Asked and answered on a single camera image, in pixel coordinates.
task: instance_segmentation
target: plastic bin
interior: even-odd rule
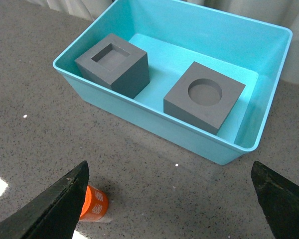
[[[130,99],[85,80],[74,60],[114,33],[148,53],[150,83]],[[215,163],[257,148],[291,42],[284,27],[178,0],[116,0],[53,62],[80,97]],[[217,135],[163,113],[196,61],[246,85]]]

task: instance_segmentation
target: gray cube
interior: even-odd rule
[[[217,134],[245,85],[193,62],[164,97],[164,112]]]
[[[75,62],[85,79],[130,98],[150,82],[147,53],[112,33]]]

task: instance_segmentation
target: gray speckled countertop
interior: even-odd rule
[[[110,223],[78,224],[89,238],[274,238],[250,171],[299,185],[299,86],[280,82],[258,149],[219,166],[78,97],[52,61],[89,25],[0,0],[0,221],[87,160],[111,200]]]

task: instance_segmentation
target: orange bottle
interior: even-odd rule
[[[106,194],[88,185],[79,220],[82,222],[95,222],[105,215],[108,207],[109,200]]]

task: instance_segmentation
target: circular hole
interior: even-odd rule
[[[220,86],[210,79],[198,79],[188,87],[192,101],[202,106],[212,106],[218,103],[223,95]]]

